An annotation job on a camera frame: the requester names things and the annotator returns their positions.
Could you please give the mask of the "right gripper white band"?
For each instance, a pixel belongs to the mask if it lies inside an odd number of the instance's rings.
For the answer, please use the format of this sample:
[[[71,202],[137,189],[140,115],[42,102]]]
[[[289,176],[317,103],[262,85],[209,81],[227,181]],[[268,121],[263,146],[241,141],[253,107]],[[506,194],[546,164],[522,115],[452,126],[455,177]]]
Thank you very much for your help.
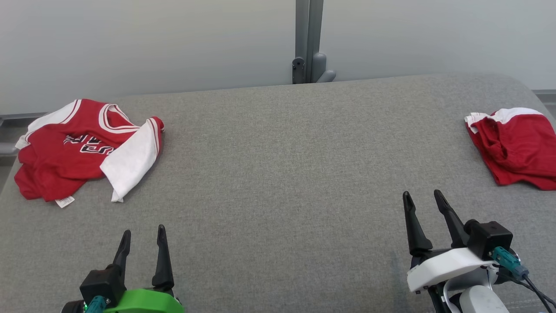
[[[408,191],[402,195],[410,255],[420,257],[433,249],[416,216],[416,207]],[[446,283],[449,291],[465,290],[475,285],[491,288],[496,281],[494,261],[483,261],[467,247],[469,234],[455,210],[440,190],[434,190],[439,212],[443,215],[451,237],[453,250],[432,257],[407,272],[407,285],[413,293]]]

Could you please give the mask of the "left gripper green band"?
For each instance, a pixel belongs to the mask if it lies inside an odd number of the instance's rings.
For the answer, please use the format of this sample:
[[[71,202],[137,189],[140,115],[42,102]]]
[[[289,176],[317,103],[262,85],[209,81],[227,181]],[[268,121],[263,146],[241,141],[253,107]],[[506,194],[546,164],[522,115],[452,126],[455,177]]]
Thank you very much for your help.
[[[124,292],[115,307],[106,308],[106,313],[184,313],[184,305],[175,297],[172,263],[165,226],[160,224],[157,231],[157,264],[152,277],[153,289],[133,289]],[[131,247],[131,230],[125,230],[113,265],[120,270],[120,279],[125,279],[126,261]]]

